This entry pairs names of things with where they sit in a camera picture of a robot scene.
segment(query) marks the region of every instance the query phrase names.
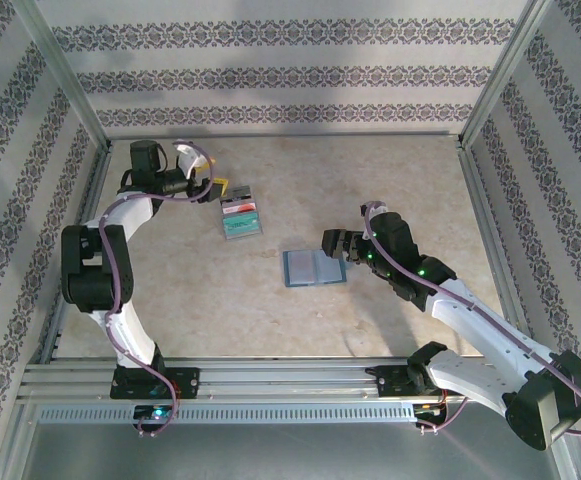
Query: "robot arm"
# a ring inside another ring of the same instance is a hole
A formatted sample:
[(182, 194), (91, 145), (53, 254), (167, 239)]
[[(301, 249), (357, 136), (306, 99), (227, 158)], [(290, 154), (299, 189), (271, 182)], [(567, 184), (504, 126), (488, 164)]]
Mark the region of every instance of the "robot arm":
[[(362, 215), (366, 216), (365, 206)], [(465, 395), (504, 416), (512, 430), (538, 450), (548, 448), (581, 418), (580, 398), (540, 362), (581, 389), (579, 357), (570, 351), (557, 355), (528, 338), (483, 304), (443, 262), (420, 255), (399, 214), (378, 207), (367, 217), (370, 231), (325, 231), (326, 255), (368, 265), (399, 297), (448, 325), (488, 362), (463, 361), (445, 345), (431, 342), (408, 360), (409, 382), (418, 393), (447, 389)], [(410, 275), (386, 260), (373, 240)], [(430, 286), (411, 278), (415, 275)], [(525, 350), (510, 337), (522, 342)]]
[[(185, 192), (188, 197), (202, 193), (209, 180), (200, 185), (195, 181), (196, 171), (207, 163), (196, 149), (185, 143), (176, 145), (179, 151), (177, 166), (171, 170), (160, 168), (161, 146), (154, 141), (143, 140), (130, 146), (132, 168), (124, 174), (121, 188), (115, 200), (133, 193), (174, 195)], [(128, 177), (131, 184), (126, 185)], [(227, 182), (215, 179), (210, 191), (199, 202), (212, 201), (221, 196)], [(111, 331), (123, 348), (117, 354), (118, 370), (134, 369), (140, 375), (141, 367), (124, 353), (155, 370), (163, 372), (163, 359), (155, 342), (145, 333), (132, 304), (133, 275), (127, 243), (138, 228), (150, 220), (159, 210), (162, 200), (133, 198), (121, 203), (106, 218), (105, 232), (111, 243), (121, 280), (121, 308), (110, 316)], [(102, 248), (98, 230), (101, 217), (85, 225), (66, 227), (62, 232), (62, 288), (68, 303), (76, 304), (104, 331), (105, 316), (113, 307), (113, 287), (110, 262)]]

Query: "purple cable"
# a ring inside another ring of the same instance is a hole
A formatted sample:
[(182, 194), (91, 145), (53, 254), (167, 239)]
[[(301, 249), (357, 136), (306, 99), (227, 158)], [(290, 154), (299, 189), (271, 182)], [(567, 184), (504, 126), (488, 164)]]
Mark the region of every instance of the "purple cable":
[[(128, 194), (127, 196), (120, 198), (119, 200), (112, 203), (112, 205), (110, 205), (108, 208), (106, 208), (105, 212), (103, 212), (103, 215), (101, 215), (101, 219), (99, 220), (99, 235), (101, 235), (101, 243), (103, 244), (103, 248), (105, 249), (106, 255), (108, 255), (108, 260), (110, 261), (110, 270), (112, 272), (112, 290), (113, 290), (113, 295), (114, 295), (114, 304), (113, 304), (112, 308), (108, 312), (106, 312), (106, 315), (105, 315), (106, 335), (108, 336), (110, 343), (112, 343), (112, 345), (114, 346), (114, 348), (117, 351), (119, 351), (123, 355), (125, 355), (126, 358), (130, 359), (130, 361), (139, 365), (146, 372), (152, 374), (153, 376), (155, 376), (156, 378), (161, 380), (168, 387), (168, 390), (170, 390), (170, 395), (172, 396), (172, 411), (170, 412), (170, 415), (166, 419), (165, 423), (163, 425), (161, 425), (161, 427), (159, 427), (154, 432), (150, 433), (151, 437), (155, 437), (158, 434), (160, 434), (161, 432), (163, 432), (168, 427), (170, 422), (172, 422), (174, 417), (176, 416), (177, 409), (179, 407), (179, 401), (177, 399), (177, 391), (175, 390), (174, 385), (172, 384), (172, 382), (170, 380), (168, 380), (161, 373), (157, 372), (150, 365), (147, 365), (147, 364), (143, 363), (141, 360), (139, 360), (138, 358), (135, 358), (132, 355), (130, 355), (130, 353), (127, 350), (125, 350), (121, 346), (121, 344), (119, 342), (117, 342), (117, 340), (114, 338), (114, 335), (112, 333), (111, 317), (112, 317), (112, 315), (117, 313), (121, 307), (121, 279), (120, 279), (120, 274), (119, 274), (119, 266), (117, 265), (117, 261), (114, 258), (112, 246), (110, 245), (110, 241), (108, 240), (108, 236), (106, 235), (106, 232), (105, 232), (105, 226), (106, 226), (106, 219), (110, 216), (110, 214), (119, 205), (121, 205), (129, 200), (136, 200), (139, 198), (151, 198), (151, 199), (155, 199), (155, 200), (163, 200), (165, 202), (181, 202), (181, 203), (182, 202), (194, 202), (194, 201), (197, 201), (197, 200), (200, 200), (201, 198), (203, 198), (210, 191), (210, 189), (212, 188), (212, 184), (214, 182), (214, 169), (212, 166), (212, 161), (210, 159), (210, 155), (208, 155), (206, 153), (206, 151), (203, 150), (201, 147), (194, 145), (191, 142), (178, 141), (178, 142), (174, 142), (174, 145), (187, 145), (187, 146), (195, 149), (198, 153), (200, 153), (201, 155), (203, 155), (206, 158), (206, 161), (208, 162), (208, 168), (210, 170), (210, 178), (208, 181), (208, 185), (206, 185), (206, 188), (204, 188), (201, 193), (199, 193), (198, 195), (195, 195), (193, 197), (180, 197), (180, 198), (164, 197), (163, 195), (155, 195), (152, 193)], [(144, 431), (141, 429), (141, 422), (139, 422), (138, 429), (139, 429), (139, 435), (143, 436)]]
[(459, 405), (459, 408), (457, 408), (457, 411), (454, 412), (452, 414), (452, 416), (450, 418), (446, 418), (446, 421), (443, 422), (441, 425), (436, 425), (432, 422), (429, 422), (427, 420), (421, 420), (420, 418), (417, 418), (417, 423), (421, 423), (423, 425), (427, 425), (430, 427), (430, 429), (426, 430), (423, 427), (421, 427), (421, 432), (438, 432), (439, 430), (443, 430), (444, 428), (446, 428), (448, 425), (450, 425), (452, 422), (454, 422), (456, 420), (456, 418), (459, 416), (459, 414), (461, 413), (461, 411), (465, 408), (465, 406), (468, 404), (468, 397), (463, 397), (463, 401), (461, 402), (461, 404)]
[[(570, 380), (565, 375), (563, 375), (559, 370), (557, 370), (549, 362), (547, 362), (542, 357), (537, 355), (525, 343), (523, 343), (517, 337), (515, 337), (510, 332), (508, 332), (494, 318), (492, 318), (490, 315), (488, 315), (488, 313), (486, 313), (482, 308), (480, 308), (479, 306), (476, 306), (476, 305), (473, 306), (472, 302), (470, 302), (469, 300), (466, 300), (461, 295), (457, 295), (456, 293), (451, 292), (450, 290), (448, 290), (446, 288), (443, 288), (439, 285), (435, 285), (434, 283), (426, 280), (425, 278), (421, 278), (420, 276), (415, 275), (414, 273), (409, 272), (404, 267), (399, 265), (399, 263), (397, 263), (388, 254), (388, 252), (386, 252), (386, 250), (383, 248), (383, 246), (381, 246), (379, 241), (374, 237), (374, 235), (373, 235), (374, 232), (372, 231), (372, 227), (370, 226), (370, 211), (373, 208), (383, 207), (383, 206), (385, 206), (385, 203), (383, 203), (383, 202), (373, 201), (373, 202), (366, 203), (366, 214), (364, 215), (364, 220), (365, 220), (365, 225), (366, 225), (366, 231), (368, 232), (368, 235), (370, 236), (370, 240), (372, 241), (372, 244), (379, 251), (379, 253), (383, 256), (383, 258), (385, 258), (388, 261), (388, 263), (390, 265), (392, 265), (394, 268), (397, 269), (397, 271), (399, 271), (400, 273), (402, 273), (403, 275), (405, 275), (409, 279), (414, 280), (415, 282), (418, 282), (421, 285), (424, 285), (424, 286), (426, 286), (426, 287), (428, 287), (436, 292), (441, 292), (441, 293), (449, 296), (450, 298), (458, 301), (462, 305), (465, 305), (468, 308), (472, 308), (475, 312), (477, 312), (479, 315), (481, 315), (490, 325), (492, 325), (499, 333), (501, 333), (504, 337), (506, 337), (513, 344), (515, 344), (517, 347), (519, 347), (525, 354), (529, 355), (533, 360), (536, 360), (537, 362), (539, 362), (546, 370), (548, 370), (552, 375), (557, 377), (559, 379), (559, 381), (561, 381), (563, 384), (565, 384), (570, 390), (572, 390), (577, 396), (579, 396), (579, 398), (581, 398), (581, 388), (579, 388), (578, 385), (576, 385), (574, 382), (572, 382), (572, 380)], [(439, 426), (435, 426), (436, 430), (440, 430), (440, 429), (444, 428), (447, 424), (450, 423), (450, 421), (454, 420), (457, 417), (457, 415), (459, 414), (459, 412), (461, 412), (461, 410), (463, 410), (462, 407), (463, 407), (463, 404), (461, 407), (459, 407), (459, 410), (457, 410), (457, 412), (455, 412), (455, 414), (449, 420), (447, 420), (445, 423), (443, 423)], [(579, 430), (567, 430), (566, 432), (569, 433), (570, 435), (576, 435), (576, 436), (581, 437), (581, 431), (579, 431)]]

